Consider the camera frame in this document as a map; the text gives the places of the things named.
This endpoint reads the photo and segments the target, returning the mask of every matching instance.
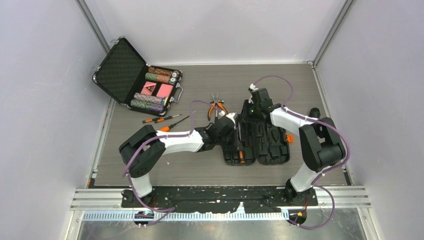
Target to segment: metal table surface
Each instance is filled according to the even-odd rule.
[[[327,220],[330,209],[308,209],[304,225],[317,226]],[[283,220],[256,221],[164,221],[149,227],[134,227],[132,221],[84,221],[78,240],[364,240],[367,239],[356,208],[340,208],[324,228],[305,230]]]
[[[273,65],[182,65],[171,66],[184,72],[182,86],[184,92],[179,103],[173,103],[169,115],[189,114],[189,103],[195,99],[209,101],[211,93],[218,93],[224,99],[228,112],[240,113],[243,101],[250,97],[249,85],[260,77],[277,74],[289,79],[294,87],[294,95],[287,106],[302,114],[317,107],[321,116],[325,116],[323,102],[308,64],[273,64]],[[268,89],[274,103],[281,103],[290,95],[290,88],[283,80],[275,77],[264,79],[258,87]],[[207,126],[209,106],[194,104],[195,125]],[[99,165],[94,166],[97,186],[127,186],[126,178],[121,177],[124,169],[118,147],[142,126],[142,120],[153,116],[128,110],[117,104],[110,113],[109,128],[104,136],[104,147],[99,154]],[[182,118],[153,124],[161,129]],[[187,131],[191,127],[189,119],[181,122],[173,132]],[[290,161],[281,165],[262,165],[255,162],[249,166],[229,166],[224,163],[221,147],[205,152],[177,152],[161,157],[151,170],[150,181],[154,186],[172,185],[282,185],[291,178],[303,164],[300,139],[294,136],[290,144]],[[346,185],[341,168],[328,172],[318,181],[319,185]]]

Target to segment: pliers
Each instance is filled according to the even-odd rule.
[[[225,115],[228,114],[227,109],[223,105],[224,104],[224,100],[219,100],[218,99],[218,93],[216,94],[216,97],[212,93],[212,100],[213,101],[211,101],[210,104],[213,104],[215,107],[220,108],[222,111],[224,111]],[[209,121],[211,120],[212,110],[214,110],[215,107],[211,106],[209,108],[209,111],[207,112],[207,120],[209,120]],[[215,110],[215,117],[216,118],[218,117],[218,111],[217,110]]]

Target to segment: pink playing card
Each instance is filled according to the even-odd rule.
[[[155,88],[156,88],[156,83],[151,81],[146,81],[143,86],[143,89],[141,90],[141,93],[146,95],[152,95]]]
[[[159,91],[156,94],[156,97],[160,97],[160,98],[166,98],[169,97],[171,95],[172,92],[172,85],[169,84],[162,84],[160,85]]]

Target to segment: orange screwdriver handle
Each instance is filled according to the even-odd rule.
[[[169,132],[170,131],[170,127],[169,126],[166,126],[166,127],[162,127],[160,130],[162,131],[162,132]]]
[[[245,164],[246,163],[246,160],[243,158],[243,151],[242,150],[240,150],[238,152],[238,156],[240,157],[240,163],[241,164]]]

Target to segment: open aluminum case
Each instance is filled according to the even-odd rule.
[[[173,82],[170,81],[169,83],[148,80],[146,79],[146,73],[149,72],[150,67],[175,72],[176,77],[173,79]],[[182,76],[183,73],[180,70],[147,64],[130,42],[125,37],[121,36],[93,74],[92,80],[119,104],[126,106],[130,110],[156,116],[164,116],[170,108],[171,103],[176,102],[174,95],[177,89],[182,89],[180,84]],[[134,98],[134,94],[141,92],[146,81],[156,83],[151,96],[156,96],[162,84],[172,86],[172,91],[160,112],[134,107],[130,104],[131,100]]]

